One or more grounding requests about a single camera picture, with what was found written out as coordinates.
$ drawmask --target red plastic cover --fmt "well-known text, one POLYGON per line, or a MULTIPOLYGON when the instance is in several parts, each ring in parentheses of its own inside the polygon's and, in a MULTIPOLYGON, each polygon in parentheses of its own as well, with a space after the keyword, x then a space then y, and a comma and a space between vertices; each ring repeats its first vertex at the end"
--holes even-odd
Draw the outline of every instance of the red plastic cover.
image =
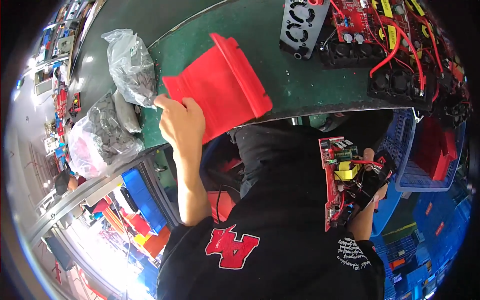
POLYGON ((210 36, 215 46, 179 76, 162 79, 172 99, 181 102, 191 97, 202 108, 204 144, 272 109, 272 101, 237 41, 215 33, 210 36))

